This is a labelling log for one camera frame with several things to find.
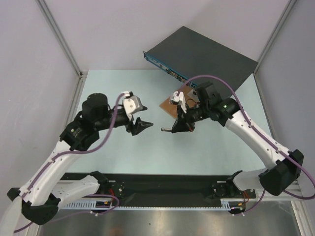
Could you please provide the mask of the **silver SFP module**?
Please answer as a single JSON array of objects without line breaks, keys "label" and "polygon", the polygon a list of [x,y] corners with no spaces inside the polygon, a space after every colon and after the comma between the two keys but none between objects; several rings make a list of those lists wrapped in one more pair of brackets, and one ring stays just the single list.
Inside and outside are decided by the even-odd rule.
[{"label": "silver SFP module", "polygon": [[171,128],[162,127],[162,128],[161,128],[161,131],[162,131],[162,132],[172,132],[172,129],[171,129]]}]

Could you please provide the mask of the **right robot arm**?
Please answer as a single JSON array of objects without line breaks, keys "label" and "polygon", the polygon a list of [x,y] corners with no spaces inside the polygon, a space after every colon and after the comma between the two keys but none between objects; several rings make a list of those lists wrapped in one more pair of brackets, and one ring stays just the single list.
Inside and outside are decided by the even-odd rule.
[{"label": "right robot arm", "polygon": [[267,135],[242,112],[235,99],[222,99],[212,83],[203,83],[193,92],[199,100],[193,107],[186,103],[182,91],[170,97],[170,103],[177,106],[171,133],[192,132],[197,121],[209,118],[236,134],[265,166],[256,171],[237,171],[230,176],[231,182],[226,186],[229,196],[237,198],[244,190],[259,187],[278,196],[297,180],[301,173],[297,164],[302,165],[304,160],[300,150],[291,151]]}]

